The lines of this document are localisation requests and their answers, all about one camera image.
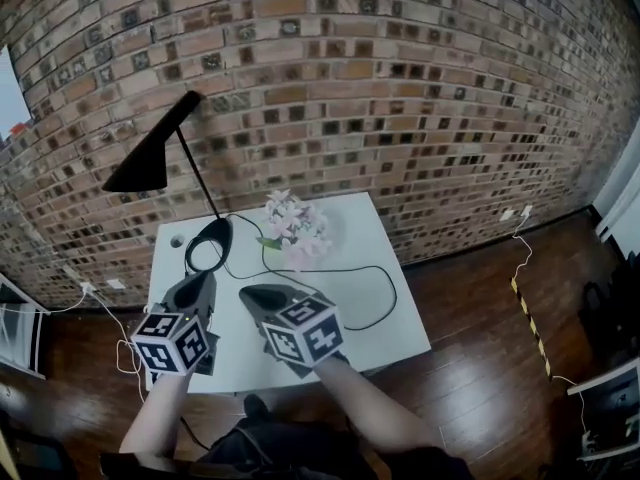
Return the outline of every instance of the black and yellow tape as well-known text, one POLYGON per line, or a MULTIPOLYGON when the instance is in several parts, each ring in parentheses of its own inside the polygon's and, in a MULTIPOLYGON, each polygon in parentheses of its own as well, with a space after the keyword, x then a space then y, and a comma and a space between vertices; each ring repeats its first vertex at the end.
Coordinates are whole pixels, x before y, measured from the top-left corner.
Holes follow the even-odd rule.
POLYGON ((536 327, 536 323, 533 321, 533 317, 529 312, 527 303, 524 301, 524 297, 522 296, 522 293, 520 292, 520 289, 516 284, 516 280, 513 277, 511 278, 511 288, 513 288, 513 291, 516 293, 516 297, 518 297, 518 302, 520 302, 520 305, 522 306, 522 311, 524 311, 524 314, 527 315, 527 318, 529 319, 529 327, 531 328, 531 332, 533 333, 533 336, 536 339, 536 342, 538 343, 538 350, 540 351, 540 356, 542 356, 542 360, 544 361, 544 367, 545 367, 545 370, 547 371, 547 377, 549 378, 549 382, 551 382, 553 380, 553 375, 551 374, 551 364, 549 363, 549 358, 547 357, 547 353, 544 350, 544 344, 542 343, 542 338, 538 333, 538 328, 536 327))

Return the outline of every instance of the white table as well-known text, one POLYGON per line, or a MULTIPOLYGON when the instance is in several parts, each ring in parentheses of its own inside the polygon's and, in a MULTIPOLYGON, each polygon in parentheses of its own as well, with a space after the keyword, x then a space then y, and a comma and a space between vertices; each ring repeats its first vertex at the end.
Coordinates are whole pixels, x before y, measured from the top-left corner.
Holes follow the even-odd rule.
MULTIPOLYGON (((431 350, 409 287, 369 195, 350 194, 313 202, 329 218, 334 242, 332 252, 316 268, 379 265, 389 273, 398 293, 394 311, 381 323, 364 331, 345 331, 342 351, 351 365, 358 371, 371 370, 431 350)), ((261 208, 237 213, 263 226, 261 208)), ((201 217, 160 226, 151 271, 150 304, 160 302, 167 289, 184 278, 186 245, 213 218, 201 217), (174 247, 171 240, 178 235, 184 242, 181 247, 174 247)), ((233 244, 227 260, 230 271, 238 277, 264 271, 260 260, 261 247, 255 240, 257 230, 237 217, 231 217, 230 221, 233 226, 233 244)), ((218 255, 212 247, 210 243, 199 245, 193 253, 194 264, 205 268, 215 264, 218 255)), ((266 261, 272 269, 282 268, 279 251, 267 250, 266 261)), ((377 269, 290 275, 318 288, 336 303, 346 327, 364 327, 377 320, 389 310, 393 300, 386 276, 377 269)), ((220 340, 214 373, 213 376, 194 375, 189 392, 234 393, 317 381, 313 373, 304 379, 298 378, 284 363, 276 362, 263 353, 265 340, 258 335, 249 312, 238 297, 243 286, 252 284, 278 283, 300 287, 271 273, 239 281, 221 268, 215 277, 215 312, 209 330, 220 336, 220 340)))

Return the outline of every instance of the lamp shade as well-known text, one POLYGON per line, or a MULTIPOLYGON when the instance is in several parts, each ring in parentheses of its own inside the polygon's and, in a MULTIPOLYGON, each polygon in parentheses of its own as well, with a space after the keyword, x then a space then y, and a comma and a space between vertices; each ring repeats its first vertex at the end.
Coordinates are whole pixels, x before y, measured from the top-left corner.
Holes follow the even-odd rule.
POLYGON ((165 142, 200 103, 195 91, 185 94, 127 155, 102 189, 108 192, 143 192, 167 186, 165 142))

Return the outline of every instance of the black cable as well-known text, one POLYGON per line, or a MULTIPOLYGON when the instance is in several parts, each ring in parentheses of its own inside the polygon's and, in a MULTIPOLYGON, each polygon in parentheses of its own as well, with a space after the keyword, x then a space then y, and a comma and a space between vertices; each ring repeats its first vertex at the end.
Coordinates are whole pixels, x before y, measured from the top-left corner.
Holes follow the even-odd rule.
POLYGON ((185 420, 183 417, 180 417, 180 422, 184 426, 184 429, 187 431, 187 434, 189 434, 189 437, 191 438, 191 440, 194 443, 196 443, 200 448, 204 448, 206 451, 209 451, 209 447, 203 445, 202 441, 200 441, 200 439, 198 439, 196 435, 193 433, 193 430, 191 430, 191 427, 187 423, 187 420, 185 420))
MULTIPOLYGON (((254 228, 256 228, 258 230, 258 233, 260 233, 260 238, 264 238, 264 234, 262 233, 262 230, 260 229, 260 226, 258 226, 255 222, 253 222, 251 219, 247 219, 246 217, 243 217, 242 215, 238 215, 237 213, 230 213, 229 215, 227 215, 228 217, 238 217, 239 219, 242 219, 246 222, 248 222, 249 224, 251 224, 254 228)), ((215 244, 213 243, 212 240, 210 240, 211 244, 213 245, 214 250, 216 251, 216 253, 219 255, 220 253, 218 253, 218 250, 215 248, 215 244)), ((305 288, 308 288, 309 290, 312 290, 314 292, 319 292, 320 290, 318 290, 317 288, 314 288, 313 286, 310 286, 308 284, 305 284, 301 281, 298 281, 297 279, 293 279, 292 277, 289 276, 285 276, 282 272, 287 272, 287 273, 294 273, 295 270, 284 270, 284 269, 279 269, 279 270, 273 270, 271 268, 269 268, 269 266, 267 265, 267 262, 264 258, 264 250, 265 247, 264 245, 260 244, 260 246, 262 247, 262 254, 261 254, 261 259, 262 259, 262 265, 264 266, 264 268, 266 269, 264 272, 259 272, 257 274, 252 274, 250 276, 246 276, 246 277, 240 277, 240 276, 236 276, 234 275, 231 270, 229 270, 228 265, 224 264, 224 268, 227 271, 227 273, 233 278, 233 279, 237 279, 238 281, 245 281, 247 279, 253 279, 254 277, 258 277, 264 274, 275 274, 277 276, 280 276, 284 279, 288 279, 289 281, 296 283, 300 286, 304 286, 305 288)), ((391 290, 393 291, 393 302, 391 303, 391 307, 389 308, 389 310, 382 315, 380 318, 378 318, 377 320, 375 320, 373 323, 366 325, 364 327, 345 327, 345 330, 347 331, 365 331, 367 329, 371 329, 371 327, 378 325, 380 322, 382 322, 383 320, 385 320, 391 313, 393 313, 393 310, 396 308, 396 304, 398 303, 398 292, 396 290, 396 286, 393 283, 393 279, 391 279, 391 276, 389 275, 389 273, 383 268, 380 267, 378 265, 366 265, 364 267, 356 267, 356 268, 343 268, 343 269, 327 269, 327 270, 300 270, 300 272, 302 273, 339 273, 339 272, 358 272, 360 270, 366 270, 368 268, 377 268, 378 270, 382 271, 384 273, 385 276, 387 276, 387 280, 389 281, 389 284, 391 285, 391 290)), ((186 258, 185 258, 185 275, 187 275, 187 265, 186 265, 186 258)))

